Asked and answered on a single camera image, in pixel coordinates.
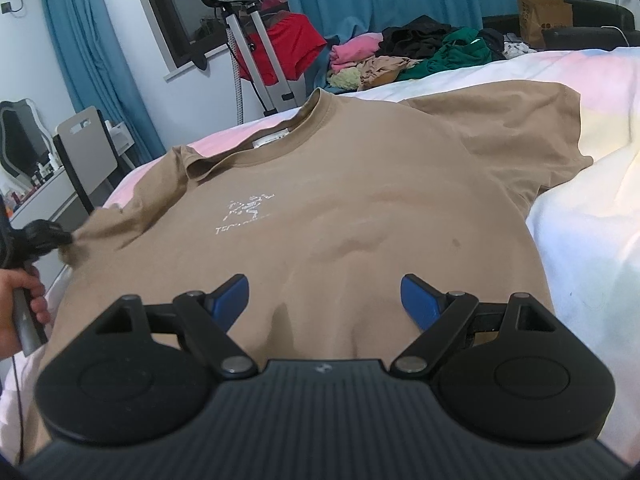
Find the person left hand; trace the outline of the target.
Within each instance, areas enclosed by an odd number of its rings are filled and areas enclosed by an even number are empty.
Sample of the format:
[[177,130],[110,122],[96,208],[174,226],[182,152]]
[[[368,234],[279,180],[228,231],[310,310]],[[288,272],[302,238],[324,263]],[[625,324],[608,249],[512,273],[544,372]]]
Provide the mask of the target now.
[[29,270],[2,269],[0,304],[0,352],[2,360],[9,359],[22,351],[22,345],[18,340],[13,322],[13,293],[20,289],[27,290],[32,297],[29,307],[37,322],[41,326],[45,326],[51,321],[48,303],[44,298],[46,289],[40,281],[39,271],[36,268],[30,268]]

